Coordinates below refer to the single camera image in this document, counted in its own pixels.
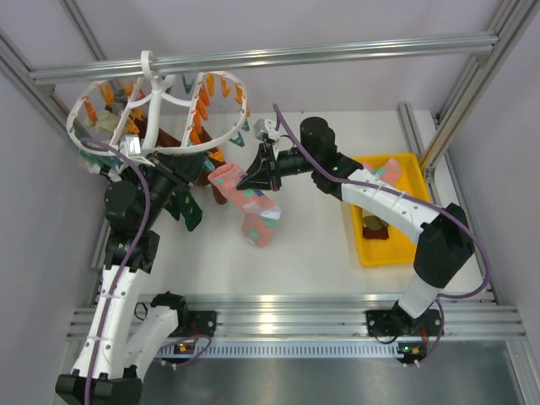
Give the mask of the pink patterned sock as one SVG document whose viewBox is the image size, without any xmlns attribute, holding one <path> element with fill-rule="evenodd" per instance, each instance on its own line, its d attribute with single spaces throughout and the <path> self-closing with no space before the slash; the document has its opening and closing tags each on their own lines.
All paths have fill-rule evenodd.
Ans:
<svg viewBox="0 0 540 405">
<path fill-rule="evenodd" d="M 273 239 L 282 211 L 259 189 L 238 190 L 236 187 L 246 177 L 241 167 L 228 163 L 212 171 L 208 180 L 245 215 L 241 226 L 245 238 L 254 246 L 265 247 Z"/>
</svg>

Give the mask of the white round clip hanger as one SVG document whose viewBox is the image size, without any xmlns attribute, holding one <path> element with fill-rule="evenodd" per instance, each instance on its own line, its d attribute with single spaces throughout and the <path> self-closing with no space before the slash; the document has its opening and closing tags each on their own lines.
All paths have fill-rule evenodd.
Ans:
<svg viewBox="0 0 540 405">
<path fill-rule="evenodd" d="M 203 71 L 200 69 L 192 86 L 191 98 L 183 100 L 167 92 L 176 81 L 174 74 L 162 77 L 156 68 L 151 51 L 142 51 L 142 75 L 125 88 L 127 103 L 118 114 L 120 121 L 111 134 L 109 144 L 118 145 L 125 135 L 138 135 L 144 157 L 154 152 L 162 154 L 195 154 L 207 152 L 220 147 L 234 138 L 244 126 L 248 117 L 248 92 L 244 83 L 234 74 L 226 71 Z M 190 140 L 192 129 L 200 130 L 203 122 L 209 119 L 208 107 L 216 92 L 216 82 L 220 83 L 222 96 L 228 97 L 231 91 L 236 92 L 235 101 L 239 104 L 236 124 L 223 134 L 207 143 L 195 145 Z M 184 131 L 181 134 L 179 147 L 159 147 L 157 145 L 161 107 L 164 103 L 177 106 L 186 111 Z"/>
</svg>

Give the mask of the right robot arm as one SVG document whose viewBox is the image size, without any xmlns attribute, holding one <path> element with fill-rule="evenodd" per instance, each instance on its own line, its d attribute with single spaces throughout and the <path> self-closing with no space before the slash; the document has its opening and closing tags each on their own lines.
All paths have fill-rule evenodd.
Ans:
<svg viewBox="0 0 540 405">
<path fill-rule="evenodd" d="M 361 163 L 340 153 L 327 121 L 313 116 L 300 123 L 293 145 L 279 147 L 282 125 L 258 120 L 256 158 L 237 186 L 240 190 L 277 191 L 285 176 L 310 173 L 316 187 L 336 199 L 365 209 L 405 234 L 415 245 L 415 274 L 391 309 L 387 334 L 407 336 L 424 325 L 429 308 L 474 253 L 463 210 L 422 201 L 376 177 Z"/>
</svg>

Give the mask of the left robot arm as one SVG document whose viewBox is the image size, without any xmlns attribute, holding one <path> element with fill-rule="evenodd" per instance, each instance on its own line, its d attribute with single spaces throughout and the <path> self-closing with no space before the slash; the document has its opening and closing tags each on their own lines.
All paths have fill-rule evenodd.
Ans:
<svg viewBox="0 0 540 405">
<path fill-rule="evenodd" d="M 202 172 L 204 153 L 151 154 L 105 191 L 111 227 L 105 246 L 103 282 L 85 343 L 71 371 L 58 376 L 56 394 L 67 404 L 137 404 L 155 355 L 171 334 L 188 330 L 184 297 L 157 294 L 136 332 L 130 331 L 143 285 L 159 245 L 152 229 L 176 192 L 189 192 Z"/>
</svg>

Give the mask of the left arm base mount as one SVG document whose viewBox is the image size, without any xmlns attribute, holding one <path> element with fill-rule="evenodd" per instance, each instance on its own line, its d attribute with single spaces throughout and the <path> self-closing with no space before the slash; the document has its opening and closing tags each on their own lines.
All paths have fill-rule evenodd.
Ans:
<svg viewBox="0 0 540 405">
<path fill-rule="evenodd" d="M 191 310 L 183 334 L 187 337 L 205 335 L 212 338 L 217 328 L 217 315 L 215 310 Z"/>
</svg>

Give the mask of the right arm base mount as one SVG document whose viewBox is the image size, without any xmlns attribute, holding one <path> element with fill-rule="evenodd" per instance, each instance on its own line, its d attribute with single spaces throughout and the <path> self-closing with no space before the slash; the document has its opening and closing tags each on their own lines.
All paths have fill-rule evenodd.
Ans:
<svg viewBox="0 0 540 405">
<path fill-rule="evenodd" d="M 442 327 L 437 310 L 427 310 L 418 318 L 412 318 L 399 306 L 390 310 L 368 310 L 365 312 L 368 336 L 380 343 L 390 344 L 399 338 L 436 337 Z"/>
</svg>

